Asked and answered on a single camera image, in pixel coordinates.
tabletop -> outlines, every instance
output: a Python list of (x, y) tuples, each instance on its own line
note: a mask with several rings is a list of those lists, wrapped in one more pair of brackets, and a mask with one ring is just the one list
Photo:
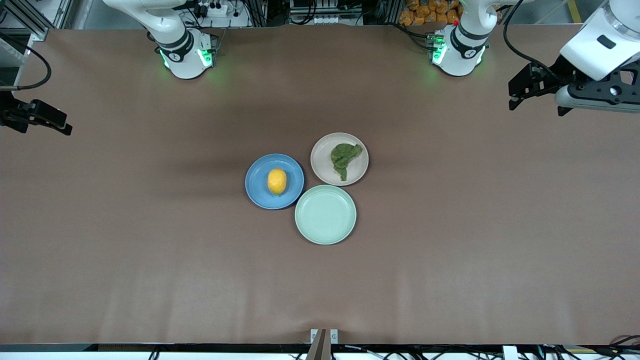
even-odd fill
[[(547, 64), (577, 26), (511, 26)], [(502, 29), (464, 78), (389, 27), (227, 31), (173, 77), (144, 31), (52, 30), (17, 97), (70, 137), (0, 131), (0, 342), (602, 344), (640, 333), (640, 121), (551, 95)], [(44, 67), (30, 56), (23, 82)], [(370, 165), (331, 246), (244, 191), (259, 157), (356, 135)]]

plate rim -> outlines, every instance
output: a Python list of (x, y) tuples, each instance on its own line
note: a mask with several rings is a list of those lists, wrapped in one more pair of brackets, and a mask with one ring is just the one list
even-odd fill
[[(271, 156), (283, 156), (285, 158), (288, 158), (289, 160), (292, 160), (293, 163), (295, 163), (298, 167), (298, 169), (300, 170), (300, 174), (302, 176), (302, 187), (300, 188), (300, 191), (298, 192), (298, 194), (295, 196), (295, 198), (288, 204), (284, 205), (284, 206), (280, 206), (280, 207), (269, 207), (269, 206), (262, 206), (260, 204), (258, 204), (253, 197), (249, 194), (249, 173), (251, 172), (251, 169), (253, 168), (253, 166), (258, 163), (258, 161), (267, 158), (267, 157), (271, 157)], [(246, 174), (244, 175), (244, 192), (246, 193), (246, 196), (249, 198), (249, 200), (251, 200), (252, 203), (254, 203), (256, 206), (262, 208), (262, 209), (266, 209), (266, 210), (279, 210), (279, 209), (284, 209), (287, 206), (290, 206), (291, 204), (293, 204), (294, 202), (296, 202), (297, 200), (300, 199), (300, 196), (302, 194), (302, 192), (305, 190), (305, 172), (302, 169), (302, 166), (300, 165), (300, 163), (298, 163), (294, 158), (292, 158), (289, 155), (286, 154), (282, 154), (281, 152), (272, 152), (271, 154), (266, 154), (263, 155), (259, 158), (257, 158), (247, 169)]]
[[(298, 210), (298, 208), (299, 208), (298, 206), (301, 203), (303, 203), (303, 201), (301, 201), (301, 200), (303, 200), (304, 196), (306, 194), (310, 193), (312, 190), (314, 192), (317, 192), (319, 190), (322, 190), (323, 188), (331, 188), (331, 191), (337, 192), (341, 197), (348, 199), (348, 202), (350, 203), (350, 205), (353, 206), (353, 223), (349, 225), (349, 231), (347, 231), (346, 234), (342, 238), (340, 238), (340, 239), (338, 239), (336, 241), (330, 242), (330, 243), (319, 243), (319, 242), (316, 242), (314, 240), (311, 240), (310, 238), (307, 237), (307, 235), (305, 235), (305, 233), (303, 233), (303, 231), (302, 231), (302, 229), (300, 229), (300, 225), (298, 223), (299, 222), (299, 218), (300, 218), (299, 214), (300, 214), (300, 211), (302, 211), (302, 210)], [(317, 244), (317, 245), (334, 245), (334, 244), (337, 244), (340, 241), (346, 239), (347, 237), (349, 237), (349, 235), (351, 235), (351, 233), (353, 232), (353, 229), (356, 226), (356, 222), (358, 221), (358, 208), (356, 207), (356, 203), (355, 203), (355, 201), (353, 201), (353, 198), (351, 197), (351, 195), (349, 195), (349, 193), (347, 191), (345, 191), (344, 189), (342, 189), (342, 188), (340, 188), (338, 186), (334, 186), (334, 185), (320, 184), (320, 185), (316, 185), (316, 186), (312, 187), (311, 189), (305, 191), (305, 193), (302, 194), (302, 196), (298, 199), (298, 203), (296, 204), (296, 211), (294, 212), (294, 221), (296, 222), (296, 227), (298, 228), (298, 232), (305, 239), (307, 239), (308, 241), (311, 241), (312, 243)]]
[[(357, 140), (357, 142), (360, 145), (362, 145), (362, 149), (367, 154), (367, 165), (365, 166), (364, 171), (362, 172), (362, 174), (360, 174), (360, 176), (358, 176), (356, 179), (354, 179), (354, 180), (352, 180), (350, 182), (344, 181), (344, 182), (340, 182), (339, 184), (338, 183), (333, 183), (333, 182), (323, 178), (322, 176), (320, 176), (318, 170), (314, 166), (314, 161), (313, 161), (314, 152), (319, 147), (320, 142), (322, 142), (325, 138), (327, 138), (327, 137), (329, 137), (331, 135), (347, 135), (347, 136), (351, 136), (351, 137), (355, 138)], [(367, 170), (369, 169), (369, 151), (367, 150), (367, 146), (364, 144), (364, 142), (362, 140), (360, 140), (359, 137), (357, 137), (355, 135), (352, 135), (352, 134), (349, 134), (349, 133), (338, 131), (338, 132), (335, 132), (335, 133), (330, 133), (330, 134), (324, 135), (323, 137), (318, 139), (318, 141), (316, 141), (316, 143), (314, 144), (313, 148), (311, 148), (311, 154), (309, 155), (309, 162), (311, 162), (311, 170), (313, 170), (314, 174), (316, 175), (316, 177), (318, 179), (320, 179), (320, 181), (324, 182), (325, 184), (332, 185), (332, 186), (338, 186), (338, 187), (340, 187), (340, 186), (349, 186), (351, 184), (357, 183), (364, 176), (364, 174), (367, 173)]]

lemon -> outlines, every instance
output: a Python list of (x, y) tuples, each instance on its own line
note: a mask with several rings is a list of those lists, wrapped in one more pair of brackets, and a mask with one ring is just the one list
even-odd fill
[(280, 195), (287, 187), (287, 174), (281, 168), (269, 171), (267, 186), (274, 195)]

yellow stripe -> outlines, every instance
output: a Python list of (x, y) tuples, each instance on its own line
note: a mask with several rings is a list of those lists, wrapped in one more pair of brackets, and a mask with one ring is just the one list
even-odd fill
[(576, 6), (575, 0), (569, 0), (566, 5), (569, 6), (569, 12), (571, 13), (573, 23), (582, 24), (582, 19), (580, 18), (580, 13), (578, 12), (578, 6)]

white plate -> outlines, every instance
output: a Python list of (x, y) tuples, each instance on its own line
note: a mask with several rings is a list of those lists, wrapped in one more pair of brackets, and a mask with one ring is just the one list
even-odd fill
[[(340, 174), (333, 169), (331, 150), (341, 143), (360, 144), (362, 152), (353, 158), (347, 166), (347, 180), (340, 180)], [(367, 147), (357, 137), (347, 133), (333, 133), (322, 137), (311, 150), (311, 168), (320, 180), (330, 185), (346, 186), (355, 183), (367, 172), (369, 153)]]

